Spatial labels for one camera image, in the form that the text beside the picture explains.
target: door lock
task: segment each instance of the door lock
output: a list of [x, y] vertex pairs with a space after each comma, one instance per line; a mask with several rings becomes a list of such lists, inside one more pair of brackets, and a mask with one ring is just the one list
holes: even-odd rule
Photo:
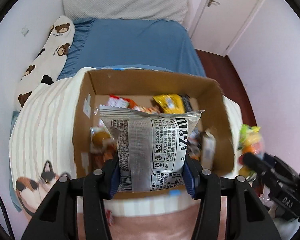
[[207, 6], [210, 7], [212, 4], [214, 4], [214, 5], [219, 5], [220, 3], [219, 3], [219, 2], [216, 2], [216, 1], [214, 1], [214, 0], [209, 0]]

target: white door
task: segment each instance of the white door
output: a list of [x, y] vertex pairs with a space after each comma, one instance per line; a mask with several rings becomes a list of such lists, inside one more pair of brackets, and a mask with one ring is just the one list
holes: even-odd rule
[[204, 7], [192, 34], [192, 42], [196, 49], [225, 56], [261, 0], [214, 1]]

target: yellow snack package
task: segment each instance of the yellow snack package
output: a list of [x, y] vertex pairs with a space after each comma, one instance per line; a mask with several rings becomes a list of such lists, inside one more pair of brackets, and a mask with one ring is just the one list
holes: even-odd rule
[[159, 95], [154, 96], [153, 99], [162, 107], [165, 114], [185, 113], [183, 101], [179, 95]]

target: white quilted headboard cover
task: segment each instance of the white quilted headboard cover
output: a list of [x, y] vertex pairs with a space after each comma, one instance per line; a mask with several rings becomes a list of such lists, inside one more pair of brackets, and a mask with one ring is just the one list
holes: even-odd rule
[[62, 0], [65, 15], [71, 20], [166, 19], [188, 26], [191, 0]]

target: wall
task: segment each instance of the wall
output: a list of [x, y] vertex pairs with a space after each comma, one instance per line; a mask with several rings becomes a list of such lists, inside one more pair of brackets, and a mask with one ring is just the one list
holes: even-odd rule
[[[193, 0], [194, 13], [200, 2]], [[12, 97], [17, 82], [44, 45], [50, 26], [62, 14], [61, 0], [19, 0], [0, 24], [0, 194], [17, 239], [20, 239], [27, 221], [15, 210], [9, 195], [8, 143]], [[25, 37], [20, 32], [24, 26], [29, 29]], [[0, 223], [6, 228], [1, 209]]]
[[266, 150], [300, 171], [300, 20], [265, 0], [228, 54], [262, 126]]

